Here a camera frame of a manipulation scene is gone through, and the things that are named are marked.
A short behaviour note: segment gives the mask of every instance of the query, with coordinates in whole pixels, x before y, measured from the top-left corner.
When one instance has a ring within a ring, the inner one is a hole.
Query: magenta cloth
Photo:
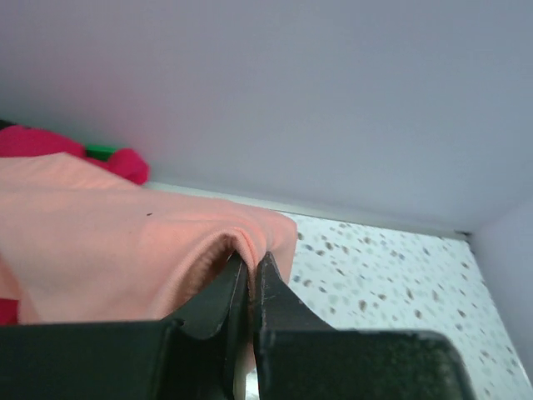
[[[18,301],[8,298],[0,298],[0,326],[16,325]]]
[[[87,157],[82,144],[44,129],[14,125],[0,131],[0,157],[36,157],[55,153],[82,158],[137,185],[145,183],[150,173],[148,164],[131,148],[116,151],[104,162]]]

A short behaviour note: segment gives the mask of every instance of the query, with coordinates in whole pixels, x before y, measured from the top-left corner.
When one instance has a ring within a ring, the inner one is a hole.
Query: pink fabric
[[[72,154],[137,185],[145,183],[150,172],[148,164],[131,148],[116,151],[104,162],[87,157],[83,145],[44,129],[14,125],[0,132],[0,157],[35,157],[55,153]]]
[[[281,214],[144,189],[67,154],[0,158],[0,210],[0,298],[20,301],[20,323],[163,318],[233,250],[250,283],[266,251],[287,281],[296,246]]]

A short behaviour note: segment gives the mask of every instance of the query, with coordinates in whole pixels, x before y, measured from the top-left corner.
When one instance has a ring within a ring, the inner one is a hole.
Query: gray wall
[[[154,178],[474,230],[533,194],[531,0],[18,0],[0,113]]]
[[[472,248],[501,318],[533,378],[533,197],[476,232]]]

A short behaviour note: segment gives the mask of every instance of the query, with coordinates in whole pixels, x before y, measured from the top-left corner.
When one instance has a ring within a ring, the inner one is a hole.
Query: green object
[[[98,146],[96,144],[88,144],[85,147],[85,153],[90,158],[96,158],[100,161],[107,161],[111,155],[116,152],[116,148],[108,146]]]

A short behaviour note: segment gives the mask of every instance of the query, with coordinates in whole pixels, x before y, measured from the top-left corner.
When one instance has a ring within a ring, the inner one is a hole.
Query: granite surface
[[[289,286],[334,328],[444,333],[481,399],[531,400],[483,277],[463,241],[285,214],[298,224]],[[257,399],[257,376],[247,399]]]

